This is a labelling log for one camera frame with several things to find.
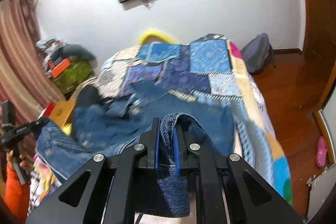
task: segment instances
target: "metal pivot bolt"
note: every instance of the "metal pivot bolt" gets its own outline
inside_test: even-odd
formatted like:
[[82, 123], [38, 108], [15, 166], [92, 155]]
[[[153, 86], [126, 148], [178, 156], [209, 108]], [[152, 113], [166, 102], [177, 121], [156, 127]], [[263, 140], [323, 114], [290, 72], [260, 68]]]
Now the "metal pivot bolt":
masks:
[[191, 150], [199, 150], [201, 148], [197, 143], [192, 143], [189, 147]]
[[100, 162], [104, 159], [104, 155], [103, 154], [97, 154], [97, 155], [94, 155], [93, 157], [93, 160], [96, 161], [96, 162]]
[[144, 148], [145, 148], [145, 146], [142, 143], [137, 143], [136, 145], [134, 145], [134, 149], [136, 151], [143, 150]]
[[238, 161], [238, 160], [240, 160], [240, 156], [238, 154], [233, 153], [233, 154], [230, 155], [230, 160]]

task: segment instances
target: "pink shoe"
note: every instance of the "pink shoe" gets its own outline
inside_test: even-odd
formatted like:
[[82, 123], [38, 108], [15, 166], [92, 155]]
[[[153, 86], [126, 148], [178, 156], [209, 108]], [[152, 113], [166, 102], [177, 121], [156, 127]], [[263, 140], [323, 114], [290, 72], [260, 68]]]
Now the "pink shoe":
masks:
[[316, 154], [316, 164], [318, 167], [322, 168], [326, 164], [327, 157], [327, 145], [323, 137], [319, 138], [317, 143], [317, 154]]

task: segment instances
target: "bed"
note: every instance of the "bed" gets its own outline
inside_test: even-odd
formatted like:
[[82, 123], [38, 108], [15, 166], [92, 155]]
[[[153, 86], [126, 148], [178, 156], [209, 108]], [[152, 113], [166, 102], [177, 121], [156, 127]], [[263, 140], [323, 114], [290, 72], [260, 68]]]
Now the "bed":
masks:
[[[151, 81], [181, 100], [229, 106], [234, 120], [232, 151], [292, 204], [287, 159], [275, 138], [265, 101], [239, 49], [226, 36], [208, 34], [184, 45], [154, 42], [122, 50], [103, 64], [99, 75], [82, 83], [72, 99], [88, 84], [97, 87], [103, 98], [131, 96], [132, 84], [139, 81]], [[191, 206], [189, 218], [193, 216]], [[143, 221], [154, 220], [151, 217]]]

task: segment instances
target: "backpack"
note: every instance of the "backpack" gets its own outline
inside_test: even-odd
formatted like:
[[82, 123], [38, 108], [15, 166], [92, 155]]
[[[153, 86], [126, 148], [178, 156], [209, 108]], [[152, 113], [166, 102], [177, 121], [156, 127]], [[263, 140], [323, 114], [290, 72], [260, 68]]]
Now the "backpack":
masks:
[[274, 52], [266, 33], [258, 35], [248, 43], [241, 51], [247, 71], [250, 74], [257, 74], [271, 62], [275, 67]]

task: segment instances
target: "curtain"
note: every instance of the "curtain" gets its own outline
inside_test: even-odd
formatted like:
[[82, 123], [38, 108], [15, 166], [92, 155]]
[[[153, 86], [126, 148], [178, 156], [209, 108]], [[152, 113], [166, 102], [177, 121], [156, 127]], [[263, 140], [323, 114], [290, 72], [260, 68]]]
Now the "curtain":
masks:
[[64, 100], [41, 67], [39, 39], [33, 0], [0, 1], [0, 101], [13, 103], [17, 124], [37, 119], [49, 102]]

